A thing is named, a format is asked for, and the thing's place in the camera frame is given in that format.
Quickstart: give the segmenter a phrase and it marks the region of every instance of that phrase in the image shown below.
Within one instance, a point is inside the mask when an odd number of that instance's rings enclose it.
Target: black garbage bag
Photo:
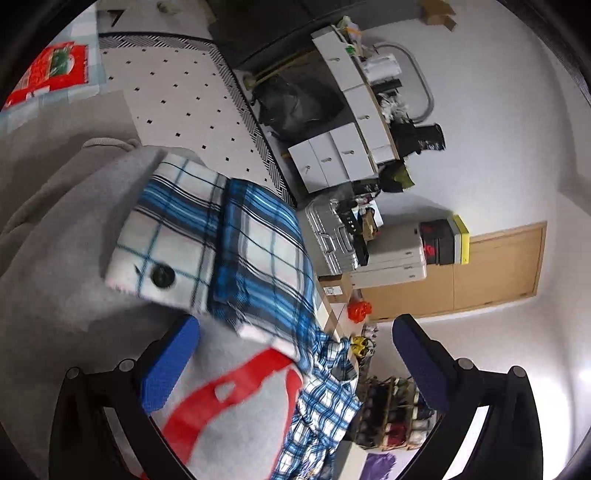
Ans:
[[[308,139],[309,131],[335,119],[345,107],[336,92],[314,78],[288,83],[274,76],[257,85],[252,94],[261,104],[259,121],[290,144]]]

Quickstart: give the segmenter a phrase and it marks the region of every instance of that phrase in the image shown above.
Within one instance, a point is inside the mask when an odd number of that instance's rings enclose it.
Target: plaid shirt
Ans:
[[[160,264],[175,273],[158,288]],[[295,212],[269,190],[229,180],[168,154],[129,215],[107,284],[139,297],[207,312],[243,338],[293,358],[306,376],[272,480],[330,472],[340,440],[359,410],[349,340],[318,326],[313,270]]]
[[[174,271],[169,288],[151,281],[161,264]],[[125,222],[105,280],[197,317],[212,314],[311,374],[312,265],[295,212],[259,185],[168,154]]]
[[[270,480],[332,478],[336,448],[361,407],[351,384],[356,372],[349,345],[349,339],[336,343],[316,330],[313,372],[300,391]]]

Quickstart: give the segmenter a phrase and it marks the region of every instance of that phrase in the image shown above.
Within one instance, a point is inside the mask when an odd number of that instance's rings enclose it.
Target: round black button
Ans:
[[[152,269],[152,283],[158,288],[169,288],[174,283],[174,270],[168,265],[157,263]]]

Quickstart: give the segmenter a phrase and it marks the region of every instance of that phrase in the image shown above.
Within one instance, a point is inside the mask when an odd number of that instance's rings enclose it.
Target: orange bag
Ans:
[[[371,304],[368,301],[354,301],[347,305],[347,315],[354,323],[363,322],[371,310]]]

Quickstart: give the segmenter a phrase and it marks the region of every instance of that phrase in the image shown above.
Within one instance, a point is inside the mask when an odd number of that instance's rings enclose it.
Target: wooden door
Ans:
[[[470,243],[470,263],[454,265],[454,310],[531,296],[536,287],[542,229]]]
[[[372,305],[370,320],[383,322],[403,313],[416,317],[453,310],[453,265],[428,265],[425,280],[363,288]]]
[[[545,223],[474,237],[468,265],[428,265],[421,281],[363,288],[370,320],[473,310],[534,296],[544,253]]]

